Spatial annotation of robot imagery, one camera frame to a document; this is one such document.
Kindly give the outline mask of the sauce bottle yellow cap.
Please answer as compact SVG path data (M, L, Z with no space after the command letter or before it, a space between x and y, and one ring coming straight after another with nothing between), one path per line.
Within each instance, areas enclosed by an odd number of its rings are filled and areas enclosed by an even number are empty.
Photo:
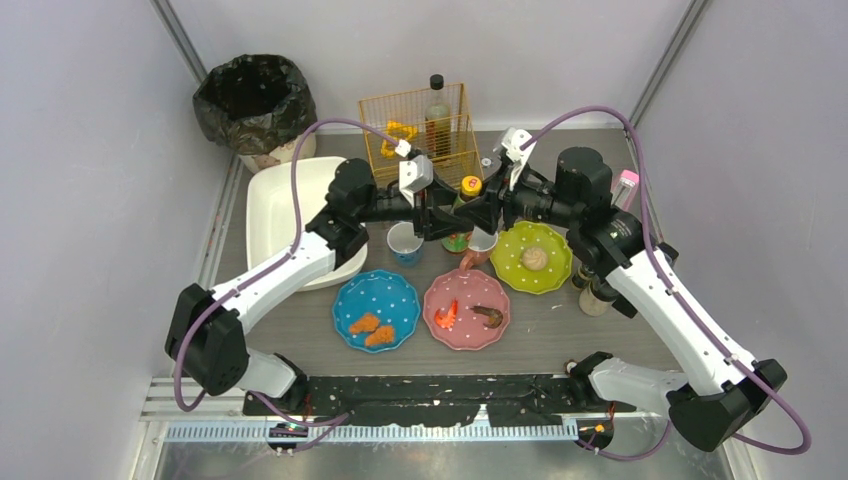
M480 177L473 175L465 176L460 183L459 194L454 199L450 212L454 213L458 207L479 196L482 185L483 181ZM463 254L469 246L471 236L471 231L453 233L443 238L441 244L451 254Z

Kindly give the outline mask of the tall clear oil bottle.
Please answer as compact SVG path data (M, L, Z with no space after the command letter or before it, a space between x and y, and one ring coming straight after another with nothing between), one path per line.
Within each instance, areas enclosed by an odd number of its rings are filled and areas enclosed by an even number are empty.
M444 92L444 77L429 78L430 98L425 109L426 143L432 157L446 159L451 154L451 109Z

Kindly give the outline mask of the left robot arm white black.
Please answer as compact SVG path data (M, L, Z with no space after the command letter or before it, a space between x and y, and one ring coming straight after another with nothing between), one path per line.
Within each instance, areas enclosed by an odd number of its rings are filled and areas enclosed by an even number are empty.
M319 160L287 163L295 214L291 244L253 269L205 289L194 283L177 298L165 352L175 362L174 398L191 412L182 380L190 377L203 396L233 388L268 398L284 397L297 379L294 366L279 355L252 350L247 334L272 309L307 283L347 264L369 241L369 222L413 223L420 239L430 241L470 229L469 217L449 208L459 191L441 179L421 154L399 163L394 189L377 186L369 163L342 158L327 166L330 182L320 196L323 206L309 221L300 210L300 176Z

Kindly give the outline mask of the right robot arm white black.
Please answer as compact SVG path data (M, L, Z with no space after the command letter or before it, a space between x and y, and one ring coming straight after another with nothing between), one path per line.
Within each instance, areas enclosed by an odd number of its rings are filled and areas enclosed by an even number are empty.
M529 183L509 157L502 161L458 216L487 232L517 218L566 229L573 254L614 290L614 308L641 314L682 369L652 370L597 352L570 371L586 396L660 414L707 452L767 406L768 393L786 381L785 370L730 339L675 277L642 222L612 204L612 171L597 151L562 151L554 180L542 184Z

